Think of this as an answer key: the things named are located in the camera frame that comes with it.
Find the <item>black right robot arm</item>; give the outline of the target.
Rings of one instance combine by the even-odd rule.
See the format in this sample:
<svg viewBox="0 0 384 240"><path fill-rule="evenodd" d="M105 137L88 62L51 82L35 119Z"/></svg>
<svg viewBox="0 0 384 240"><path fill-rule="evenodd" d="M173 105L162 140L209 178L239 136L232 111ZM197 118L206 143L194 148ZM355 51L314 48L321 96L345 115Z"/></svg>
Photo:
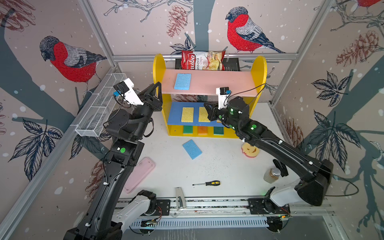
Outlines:
<svg viewBox="0 0 384 240"><path fill-rule="evenodd" d="M321 206L331 183L334 165L329 160L319 161L301 153L266 126L249 118L249 105L236 97L225 108L218 104L204 103L210 121L220 121L226 128L235 131L245 143L272 155L298 175L298 180L282 187L269 189L265 200L282 207L304 201L312 206Z"/></svg>

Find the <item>orange foam sponge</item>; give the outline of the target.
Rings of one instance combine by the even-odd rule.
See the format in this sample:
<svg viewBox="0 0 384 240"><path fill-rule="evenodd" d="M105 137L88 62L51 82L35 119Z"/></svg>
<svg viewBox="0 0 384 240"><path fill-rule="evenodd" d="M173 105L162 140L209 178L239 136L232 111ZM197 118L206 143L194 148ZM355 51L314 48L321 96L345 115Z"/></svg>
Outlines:
<svg viewBox="0 0 384 240"><path fill-rule="evenodd" d="M208 127L207 126L198 126L198 135L199 136L205 136L208 135Z"/></svg>

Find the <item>yellow cellulose sponge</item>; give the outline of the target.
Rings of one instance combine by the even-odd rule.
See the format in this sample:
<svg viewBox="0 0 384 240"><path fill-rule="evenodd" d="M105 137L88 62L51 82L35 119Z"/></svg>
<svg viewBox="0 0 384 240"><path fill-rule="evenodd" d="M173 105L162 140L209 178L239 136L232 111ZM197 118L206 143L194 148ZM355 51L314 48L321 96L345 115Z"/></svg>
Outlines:
<svg viewBox="0 0 384 240"><path fill-rule="evenodd" d="M208 112L205 107L199 107L199 123L210 123Z"/></svg>

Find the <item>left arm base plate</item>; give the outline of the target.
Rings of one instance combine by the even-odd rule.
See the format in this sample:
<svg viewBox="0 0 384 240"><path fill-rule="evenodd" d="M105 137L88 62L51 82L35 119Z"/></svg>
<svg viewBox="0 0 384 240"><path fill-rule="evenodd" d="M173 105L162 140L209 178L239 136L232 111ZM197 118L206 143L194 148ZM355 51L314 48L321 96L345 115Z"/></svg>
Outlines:
<svg viewBox="0 0 384 240"><path fill-rule="evenodd" d="M156 206L153 210L149 210L149 212L142 214L142 216L168 216L170 214L171 209L171 201L168 199L159 199L156 200Z"/></svg>

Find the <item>dark green scouring sponge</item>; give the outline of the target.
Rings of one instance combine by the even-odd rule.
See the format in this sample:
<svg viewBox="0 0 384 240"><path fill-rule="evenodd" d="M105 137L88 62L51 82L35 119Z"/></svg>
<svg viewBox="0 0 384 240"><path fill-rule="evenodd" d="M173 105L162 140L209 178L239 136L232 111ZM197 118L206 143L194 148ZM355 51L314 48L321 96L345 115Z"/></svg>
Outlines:
<svg viewBox="0 0 384 240"><path fill-rule="evenodd" d="M223 136L224 128L223 127L214 127L214 135L215 136Z"/></svg>

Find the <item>blue sponge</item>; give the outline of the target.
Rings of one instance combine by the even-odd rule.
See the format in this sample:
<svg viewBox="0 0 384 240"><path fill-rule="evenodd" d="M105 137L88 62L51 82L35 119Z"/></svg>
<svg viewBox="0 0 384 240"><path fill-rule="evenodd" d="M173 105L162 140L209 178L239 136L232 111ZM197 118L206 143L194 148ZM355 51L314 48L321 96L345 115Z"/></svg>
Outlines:
<svg viewBox="0 0 384 240"><path fill-rule="evenodd" d="M203 153L193 140L184 143L183 148L192 160L198 158Z"/></svg>
<svg viewBox="0 0 384 240"><path fill-rule="evenodd" d="M177 74L174 89L188 91L191 84L191 74Z"/></svg>

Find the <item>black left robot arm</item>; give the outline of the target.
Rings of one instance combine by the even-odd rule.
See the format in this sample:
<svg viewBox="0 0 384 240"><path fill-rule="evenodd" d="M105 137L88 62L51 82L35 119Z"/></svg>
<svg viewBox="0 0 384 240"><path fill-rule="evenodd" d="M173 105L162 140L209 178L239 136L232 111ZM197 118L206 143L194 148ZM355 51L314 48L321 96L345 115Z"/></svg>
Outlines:
<svg viewBox="0 0 384 240"><path fill-rule="evenodd" d="M147 203L147 208L132 206L128 220L113 220L121 192L144 148L141 140L146 136L148 124L154 122L152 114L163 108L160 82L151 84L136 96L140 102L131 113L118 109L103 124L106 132L116 139L102 160L104 177L86 215L77 227L66 232L65 240L120 240L124 224L130 225L140 215L156 209L156 194L141 191L135 198Z"/></svg>

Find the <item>light green foam sponge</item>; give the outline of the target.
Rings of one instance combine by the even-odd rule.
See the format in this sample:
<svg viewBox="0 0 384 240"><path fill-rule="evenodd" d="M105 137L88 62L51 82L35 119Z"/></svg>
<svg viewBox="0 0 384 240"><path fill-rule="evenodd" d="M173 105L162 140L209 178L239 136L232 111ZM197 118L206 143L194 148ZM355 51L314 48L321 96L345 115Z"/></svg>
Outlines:
<svg viewBox="0 0 384 240"><path fill-rule="evenodd" d="M184 135L192 135L194 133L194 127L193 126L184 126L183 128L183 134Z"/></svg>

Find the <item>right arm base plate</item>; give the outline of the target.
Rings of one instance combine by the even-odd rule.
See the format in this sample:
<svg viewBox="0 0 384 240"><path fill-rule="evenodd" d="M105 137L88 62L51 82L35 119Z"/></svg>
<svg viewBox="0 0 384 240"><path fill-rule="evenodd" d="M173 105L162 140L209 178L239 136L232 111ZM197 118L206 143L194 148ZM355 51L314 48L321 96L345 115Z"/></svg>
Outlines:
<svg viewBox="0 0 384 240"><path fill-rule="evenodd" d="M250 210L251 215L289 215L291 213L289 205L279 207L271 200L264 198L248 199L247 209Z"/></svg>

